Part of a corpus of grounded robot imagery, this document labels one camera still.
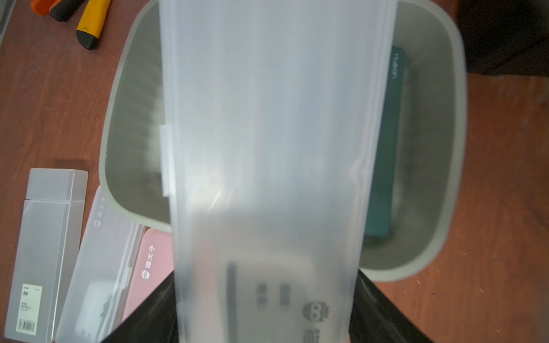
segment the orange handle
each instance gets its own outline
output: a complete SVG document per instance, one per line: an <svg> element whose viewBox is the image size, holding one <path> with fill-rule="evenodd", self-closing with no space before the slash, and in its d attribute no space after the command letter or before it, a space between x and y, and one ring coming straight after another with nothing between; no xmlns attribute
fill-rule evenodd
<svg viewBox="0 0 549 343"><path fill-rule="evenodd" d="M55 0L32 0L31 8L36 14L46 15L54 2Z"/></svg>

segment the plastic storage box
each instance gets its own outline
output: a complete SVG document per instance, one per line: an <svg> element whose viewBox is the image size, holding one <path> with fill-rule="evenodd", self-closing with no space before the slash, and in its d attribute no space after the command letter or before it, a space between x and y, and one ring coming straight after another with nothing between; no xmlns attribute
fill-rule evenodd
<svg viewBox="0 0 549 343"><path fill-rule="evenodd" d="M132 220L170 230L162 197L158 124L164 123L158 4L136 18L105 119L99 176L105 196ZM367 240L362 270L405 278L442 248L455 205L466 136L464 52L452 19L429 0L401 0L393 45L407 55L391 236Z"/></svg>
<svg viewBox="0 0 549 343"><path fill-rule="evenodd" d="M144 227L96 191L66 295L57 343L98 343L120 324Z"/></svg>
<svg viewBox="0 0 549 343"><path fill-rule="evenodd" d="M50 343L75 268L88 172L32 168L4 336Z"/></svg>
<svg viewBox="0 0 549 343"><path fill-rule="evenodd" d="M171 234L148 229L141 239L135 272L130 281L128 297L122 321L125 321L139 305L173 272Z"/></svg>

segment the clear plastic case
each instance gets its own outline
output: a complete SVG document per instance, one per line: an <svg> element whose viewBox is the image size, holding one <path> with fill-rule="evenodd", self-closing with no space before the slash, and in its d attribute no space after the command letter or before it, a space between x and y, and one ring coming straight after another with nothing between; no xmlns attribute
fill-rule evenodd
<svg viewBox="0 0 549 343"><path fill-rule="evenodd" d="M347 340L396 6L160 1L186 342Z"/></svg>
<svg viewBox="0 0 549 343"><path fill-rule="evenodd" d="M32 168L15 257L4 336L50 343L80 246L88 172Z"/></svg>
<svg viewBox="0 0 549 343"><path fill-rule="evenodd" d="M120 324L144 227L95 198L55 336L57 343L101 342Z"/></svg>

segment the product label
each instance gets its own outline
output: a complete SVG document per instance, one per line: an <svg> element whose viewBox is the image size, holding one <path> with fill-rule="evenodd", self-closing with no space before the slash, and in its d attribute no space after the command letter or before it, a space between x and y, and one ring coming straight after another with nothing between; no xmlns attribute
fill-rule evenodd
<svg viewBox="0 0 549 343"><path fill-rule="evenodd" d="M15 331L36 336L41 298L42 286L23 284Z"/></svg>

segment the translucent plastic box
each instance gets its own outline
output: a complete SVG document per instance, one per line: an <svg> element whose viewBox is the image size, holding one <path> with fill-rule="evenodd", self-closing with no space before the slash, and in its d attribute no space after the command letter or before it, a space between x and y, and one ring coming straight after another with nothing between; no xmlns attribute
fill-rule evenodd
<svg viewBox="0 0 549 343"><path fill-rule="evenodd" d="M161 185L158 125L164 123L160 20L146 4L130 30L103 131L99 178L112 206L170 231ZM373 281L416 274L443 247L463 165L466 69L460 33L430 0L400 0L393 45L406 53L391 210L391 236L368 239L360 267Z"/></svg>
<svg viewBox="0 0 549 343"><path fill-rule="evenodd" d="M144 227L95 198L66 295L57 343L98 343L120 324Z"/></svg>
<svg viewBox="0 0 549 343"><path fill-rule="evenodd" d="M186 342L346 341L396 5L160 1Z"/></svg>
<svg viewBox="0 0 549 343"><path fill-rule="evenodd" d="M31 169L5 320L6 338L53 341L78 256L87 182L86 171Z"/></svg>

